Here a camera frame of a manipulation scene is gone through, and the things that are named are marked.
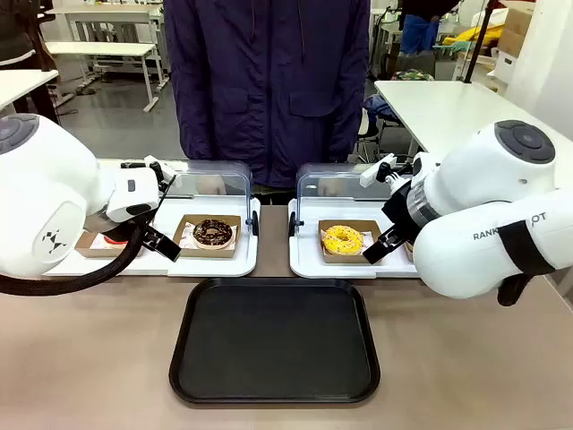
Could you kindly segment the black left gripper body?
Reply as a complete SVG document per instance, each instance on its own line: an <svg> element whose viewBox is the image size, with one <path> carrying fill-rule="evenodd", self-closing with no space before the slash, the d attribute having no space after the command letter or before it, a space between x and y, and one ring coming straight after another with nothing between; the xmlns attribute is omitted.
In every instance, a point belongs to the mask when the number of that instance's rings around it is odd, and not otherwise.
<svg viewBox="0 0 573 430"><path fill-rule="evenodd" d="M156 213L157 213L156 210L147 211L132 219L128 219L127 221L118 224L115 228L109 231L109 237L130 238L137 226L139 226L140 228L144 228L145 226L150 226L155 218Z"/></svg>

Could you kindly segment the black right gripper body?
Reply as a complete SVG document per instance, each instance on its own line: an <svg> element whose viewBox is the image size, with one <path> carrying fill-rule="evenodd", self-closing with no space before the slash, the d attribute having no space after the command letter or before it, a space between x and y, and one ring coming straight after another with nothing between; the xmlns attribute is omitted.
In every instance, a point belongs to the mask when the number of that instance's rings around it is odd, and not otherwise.
<svg viewBox="0 0 573 430"><path fill-rule="evenodd" d="M407 208L407 196L410 190L410 181L406 181L391 194L381 209L392 223L389 231L393 236L417 236L419 234L419 226L412 219Z"/></svg>

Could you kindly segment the person's left hand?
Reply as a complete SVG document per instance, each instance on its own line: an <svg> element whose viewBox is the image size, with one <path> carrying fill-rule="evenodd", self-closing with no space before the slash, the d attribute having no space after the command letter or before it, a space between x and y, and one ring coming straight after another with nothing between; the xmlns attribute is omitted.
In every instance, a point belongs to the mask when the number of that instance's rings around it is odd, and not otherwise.
<svg viewBox="0 0 573 430"><path fill-rule="evenodd" d="M318 195L320 197L340 197L345 191L343 177L321 177L318 182Z"/></svg>

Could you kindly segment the person's right hand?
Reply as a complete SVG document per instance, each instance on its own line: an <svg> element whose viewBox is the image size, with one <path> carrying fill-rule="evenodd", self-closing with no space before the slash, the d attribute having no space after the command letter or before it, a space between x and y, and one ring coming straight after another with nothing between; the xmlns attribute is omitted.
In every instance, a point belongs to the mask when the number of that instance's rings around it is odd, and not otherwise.
<svg viewBox="0 0 573 430"><path fill-rule="evenodd" d="M204 195L227 194L226 184L221 175L198 176L196 180L196 190L198 194Z"/></svg>

